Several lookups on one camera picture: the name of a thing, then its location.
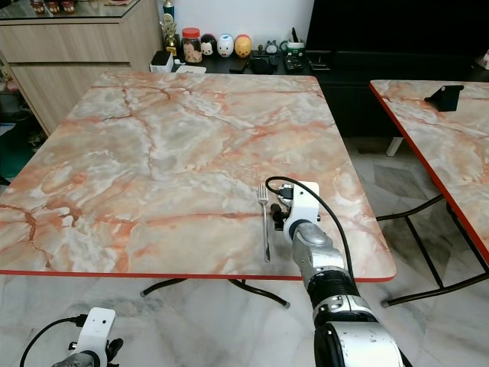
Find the tile floor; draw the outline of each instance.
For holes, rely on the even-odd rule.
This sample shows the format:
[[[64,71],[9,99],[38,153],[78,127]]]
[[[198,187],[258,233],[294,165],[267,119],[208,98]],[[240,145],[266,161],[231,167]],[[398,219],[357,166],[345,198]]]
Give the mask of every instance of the tile floor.
[[[345,143],[376,215],[410,209],[438,193],[404,143],[394,158],[384,154],[385,139]],[[481,270],[444,202],[413,221],[443,281],[450,284]],[[410,361],[415,367],[488,365],[489,284],[383,308],[382,300],[429,290],[434,280],[402,219],[381,224],[398,275],[387,283],[361,284],[360,292]],[[125,341],[115,360],[121,367],[314,365],[312,311],[302,283],[251,282],[289,300],[292,307],[284,310],[227,281],[188,280],[140,298],[154,282],[0,276],[0,366],[17,366],[28,341],[51,321],[95,306],[118,314],[111,337]],[[60,361],[78,333],[72,324],[55,326],[35,344],[26,366]]]

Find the toy figure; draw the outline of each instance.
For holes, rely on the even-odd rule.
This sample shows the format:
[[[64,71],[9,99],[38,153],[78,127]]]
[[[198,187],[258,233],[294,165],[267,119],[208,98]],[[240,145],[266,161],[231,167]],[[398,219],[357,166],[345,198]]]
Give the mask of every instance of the toy figure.
[[[202,54],[204,56],[211,56],[217,52],[217,41],[213,35],[204,34],[201,36],[200,42],[202,43]]]
[[[234,41],[229,34],[221,34],[217,41],[217,51],[222,57],[230,57],[234,50]]]
[[[235,51],[239,57],[247,57],[251,53],[251,39],[246,34],[236,37]]]

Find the white figurine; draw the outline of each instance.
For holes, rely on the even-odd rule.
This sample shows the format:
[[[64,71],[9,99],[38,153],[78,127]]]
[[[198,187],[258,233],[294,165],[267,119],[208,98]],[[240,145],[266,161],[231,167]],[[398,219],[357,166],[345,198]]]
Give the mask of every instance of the white figurine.
[[[222,57],[229,57],[235,49],[235,42],[229,34],[221,34],[217,41],[217,52]]]

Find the black phone holder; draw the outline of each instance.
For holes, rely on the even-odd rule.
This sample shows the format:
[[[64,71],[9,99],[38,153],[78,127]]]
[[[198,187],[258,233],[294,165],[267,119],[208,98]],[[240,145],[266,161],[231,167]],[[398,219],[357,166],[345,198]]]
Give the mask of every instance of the black phone holder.
[[[431,97],[426,97],[425,101],[434,105],[440,112],[456,111],[462,89],[464,86],[442,86]]]

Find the marble table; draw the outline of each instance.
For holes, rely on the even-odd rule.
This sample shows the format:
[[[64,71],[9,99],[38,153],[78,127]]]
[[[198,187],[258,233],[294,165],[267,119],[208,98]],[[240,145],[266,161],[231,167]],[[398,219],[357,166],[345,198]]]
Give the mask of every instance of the marble table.
[[[0,197],[0,273],[299,280],[282,233],[263,259],[257,187],[278,174],[319,183],[359,281],[394,277],[315,78],[174,73],[84,95]]]
[[[424,101],[463,85],[455,112]],[[371,89],[489,262],[489,83],[373,80]]]

